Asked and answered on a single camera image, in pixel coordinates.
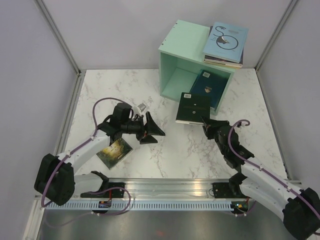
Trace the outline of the black book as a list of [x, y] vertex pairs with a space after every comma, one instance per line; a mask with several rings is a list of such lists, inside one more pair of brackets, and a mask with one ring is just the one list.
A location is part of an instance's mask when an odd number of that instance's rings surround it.
[[210, 117], [210, 107], [210, 97], [182, 92], [175, 122], [203, 126], [204, 122], [202, 117]]

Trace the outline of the navy blue book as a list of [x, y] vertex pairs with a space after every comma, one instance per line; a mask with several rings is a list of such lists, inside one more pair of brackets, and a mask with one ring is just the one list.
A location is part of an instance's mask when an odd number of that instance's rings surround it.
[[193, 83], [190, 93], [210, 97], [210, 107], [217, 110], [228, 79], [228, 77], [202, 70]]

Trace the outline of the green forest cover book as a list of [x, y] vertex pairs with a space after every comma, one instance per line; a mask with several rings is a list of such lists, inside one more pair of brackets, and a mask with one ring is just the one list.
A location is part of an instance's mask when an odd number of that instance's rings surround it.
[[123, 138], [120, 138], [96, 155], [111, 170], [132, 151], [133, 148]]

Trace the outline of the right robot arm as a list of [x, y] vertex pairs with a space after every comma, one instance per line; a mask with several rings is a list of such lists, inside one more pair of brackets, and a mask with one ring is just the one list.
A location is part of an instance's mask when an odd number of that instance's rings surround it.
[[286, 230], [298, 240], [320, 234], [320, 197], [312, 188], [301, 188], [266, 167], [240, 144], [236, 128], [249, 126], [247, 119], [233, 125], [227, 120], [201, 118], [208, 140], [214, 140], [226, 163], [237, 171], [228, 191], [234, 197], [249, 197], [277, 215]]

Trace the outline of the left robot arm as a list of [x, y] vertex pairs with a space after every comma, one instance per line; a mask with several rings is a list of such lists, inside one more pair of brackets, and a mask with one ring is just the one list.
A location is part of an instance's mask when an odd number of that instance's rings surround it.
[[40, 163], [34, 189], [43, 199], [62, 206], [74, 194], [81, 197], [105, 197], [110, 190], [109, 178], [99, 171], [77, 175], [76, 172], [94, 155], [111, 146], [123, 134], [135, 135], [141, 145], [156, 144], [155, 136], [165, 136], [151, 117], [137, 107], [118, 103], [111, 115], [96, 123], [93, 134], [72, 150], [58, 155], [48, 153]]

